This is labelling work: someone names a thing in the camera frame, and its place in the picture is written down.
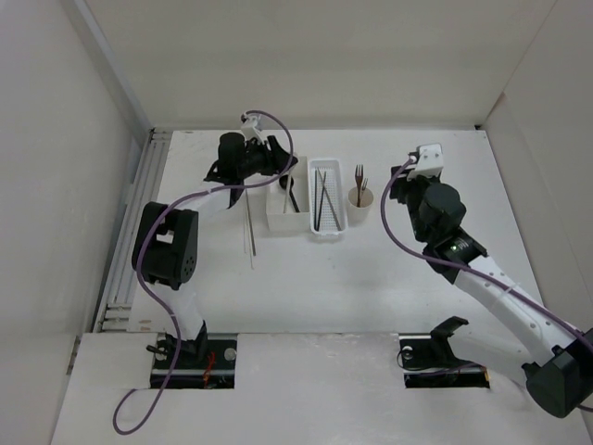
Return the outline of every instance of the cup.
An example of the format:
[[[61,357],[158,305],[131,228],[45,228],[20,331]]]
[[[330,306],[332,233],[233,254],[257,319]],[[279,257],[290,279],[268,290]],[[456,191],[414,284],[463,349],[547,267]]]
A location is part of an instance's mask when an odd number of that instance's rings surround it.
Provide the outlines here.
[[[348,200],[346,205],[346,212],[348,215],[348,225],[358,225],[366,220],[371,211],[372,203],[374,202],[374,195],[368,188],[364,191],[360,199],[360,207],[357,207],[357,198],[359,192],[356,187],[348,192]]]

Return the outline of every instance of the perforated tray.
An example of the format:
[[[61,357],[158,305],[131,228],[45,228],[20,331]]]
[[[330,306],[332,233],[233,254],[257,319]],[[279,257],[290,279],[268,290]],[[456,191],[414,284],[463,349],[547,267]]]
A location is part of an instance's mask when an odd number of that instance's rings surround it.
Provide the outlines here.
[[[309,208],[310,208],[310,228],[311,232],[319,236],[335,237],[347,229],[346,209],[344,207],[344,193],[342,193],[342,172],[340,161],[338,159],[310,159],[309,168]],[[317,174],[319,169],[322,177],[327,173],[325,179],[325,189],[327,195],[322,203],[322,179]],[[317,181],[317,199],[315,198],[315,181]],[[330,203],[327,200],[329,196],[334,206],[335,215],[340,224],[335,223],[334,215]],[[318,218],[321,207],[321,223],[319,230],[315,230],[315,218]]]

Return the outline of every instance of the red wire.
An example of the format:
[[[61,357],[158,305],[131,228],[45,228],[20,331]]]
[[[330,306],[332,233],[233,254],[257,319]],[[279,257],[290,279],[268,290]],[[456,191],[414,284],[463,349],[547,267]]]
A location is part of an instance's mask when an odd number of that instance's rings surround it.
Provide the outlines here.
[[[214,355],[214,351],[211,351],[208,355],[208,367],[204,374],[202,374],[202,378],[204,379],[204,389],[208,386],[208,381],[210,380],[210,373],[212,372],[212,368],[214,367],[216,355]]]

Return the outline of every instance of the white container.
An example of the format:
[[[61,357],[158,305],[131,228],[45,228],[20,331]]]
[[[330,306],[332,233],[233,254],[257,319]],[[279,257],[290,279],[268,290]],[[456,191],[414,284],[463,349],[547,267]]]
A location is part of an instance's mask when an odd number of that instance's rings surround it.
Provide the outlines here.
[[[360,199],[360,207],[357,207],[358,188],[354,187],[348,192],[346,212],[348,215],[348,224],[350,226],[359,225],[369,216],[371,211],[372,203],[374,202],[374,195],[372,191],[367,188]]]
[[[319,169],[321,177],[327,173],[325,179],[325,189],[327,195],[322,203],[322,179],[316,173]],[[315,183],[317,181],[317,199],[315,197]],[[339,223],[335,223],[334,215],[327,197],[329,196],[334,206],[335,216]],[[342,198],[342,169],[338,159],[311,159],[309,161],[309,226],[311,232],[323,237],[336,237],[344,233],[347,229],[346,210],[344,199]],[[315,230],[315,216],[318,216],[320,205],[322,203],[321,223],[319,230]]]
[[[307,157],[298,157],[298,164],[293,168],[293,194],[300,213],[296,213],[288,198],[286,213],[284,201],[286,191],[278,182],[266,187],[266,217],[270,231],[276,234],[307,232],[309,229],[309,178],[307,176]]]

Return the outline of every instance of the white basket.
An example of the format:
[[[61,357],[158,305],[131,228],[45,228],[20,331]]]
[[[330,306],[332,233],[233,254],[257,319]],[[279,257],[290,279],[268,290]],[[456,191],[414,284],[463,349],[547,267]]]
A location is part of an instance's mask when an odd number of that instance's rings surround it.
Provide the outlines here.
[[[327,195],[323,198],[321,210],[321,223],[319,230],[315,230],[315,217],[319,216],[320,205],[322,203],[322,179],[317,174],[319,169],[322,177],[327,173],[325,179],[325,189]],[[344,194],[342,193],[342,170],[338,159],[311,159],[308,164],[309,170],[309,226],[311,232],[315,235],[325,237],[336,237],[347,229],[346,210],[344,208]],[[317,181],[317,199],[315,199],[315,181]],[[327,200],[329,196],[334,206],[335,216],[340,227],[335,223],[334,215],[330,203]]]
[[[270,231],[281,233],[307,232],[309,229],[309,190],[307,177],[307,157],[298,157],[298,163],[293,168],[293,194],[298,204],[300,213],[293,209],[292,202],[288,198],[286,213],[284,213],[284,201],[286,192],[280,187],[278,182],[274,182],[266,187],[266,217]]]

